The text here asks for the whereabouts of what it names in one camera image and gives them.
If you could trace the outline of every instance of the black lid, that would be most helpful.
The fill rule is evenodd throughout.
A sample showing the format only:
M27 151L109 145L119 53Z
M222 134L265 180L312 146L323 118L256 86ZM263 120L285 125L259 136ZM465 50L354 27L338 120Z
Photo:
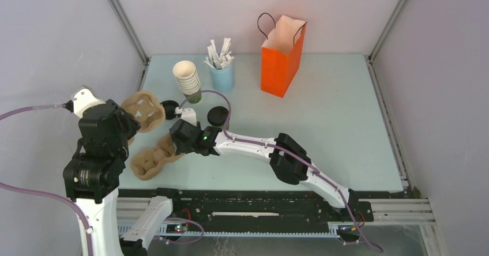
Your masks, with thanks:
M175 108L179 107L180 105L178 102L174 100L165 100L164 102L160 103L163 108L165 108L165 119L170 120L176 118L175 114Z
M223 106L216 106L207 113L207 121L212 126L224 126L229 111Z

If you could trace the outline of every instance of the metal frame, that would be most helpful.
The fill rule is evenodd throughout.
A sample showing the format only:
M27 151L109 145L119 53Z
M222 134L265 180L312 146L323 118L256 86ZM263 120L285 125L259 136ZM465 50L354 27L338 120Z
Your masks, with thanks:
M140 56L144 68L138 83L138 91L141 89L149 67L150 58L146 55L141 42L139 41L134 28L131 26L127 15L125 14L119 0L108 0L114 12L118 16L124 30L128 34L134 48ZM399 0L389 21L386 23L379 39L377 40L372 52L366 57L366 63L372 79L372 84L377 95L382 117L389 135L392 151L396 158L396 164L399 170L399 176L405 189L404 193L412 191L414 186L412 182L411 169L405 162L402 146L398 142L395 124L390 115L390 108L386 102L381 80L375 71L374 61L377 58L385 40L395 25L399 15L404 9L408 0ZM443 240L439 234L431 206L427 199L361 199L372 203L374 221L367 225L419 225L423 235L425 247L428 256L446 255ZM118 221L119 231L124 232L129 229L131 223L143 213L143 209L148 206L149 198L119 198L118 199ZM342 223L331 223L330 226L340 226Z

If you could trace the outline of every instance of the light blue tabletop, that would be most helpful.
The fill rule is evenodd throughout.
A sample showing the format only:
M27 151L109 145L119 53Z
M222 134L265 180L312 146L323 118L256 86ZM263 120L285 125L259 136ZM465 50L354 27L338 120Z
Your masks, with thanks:
M153 56L142 89L153 92L160 102L182 102L185 97L172 73L181 60L194 62L202 89L212 89L204 59L204 55ZM235 87L225 94L232 105L231 132L253 137L287 133L322 172L344 186L358 191L403 189L363 55L303 55L282 99L260 90L260 55L236 55L234 68ZM221 97L206 93L201 102L186 107L196 111L204 128L209 125L207 112L219 105L226 106ZM130 155L156 146L174 122L138 133ZM307 190L279 181L268 163L241 155L185 155L149 181L136 178L129 163L130 158L119 177L122 189Z

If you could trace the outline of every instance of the gray floor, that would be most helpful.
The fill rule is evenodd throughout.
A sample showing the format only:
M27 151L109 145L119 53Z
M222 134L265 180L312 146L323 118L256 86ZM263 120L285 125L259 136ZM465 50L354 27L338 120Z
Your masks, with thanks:
M417 226L367 226L364 232L370 240L382 246L383 255L427 255ZM296 238L203 238L190 245L166 245L154 241L148 256L340 256L379 255L366 244L344 247L335 239Z

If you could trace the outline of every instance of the stack of paper cups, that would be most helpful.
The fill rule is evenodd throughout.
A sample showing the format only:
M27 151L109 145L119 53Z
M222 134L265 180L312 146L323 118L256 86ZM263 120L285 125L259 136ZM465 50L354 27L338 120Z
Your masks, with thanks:
M180 90L190 103L198 103L202 99L200 94L200 80L194 63L180 61L173 67L173 75Z

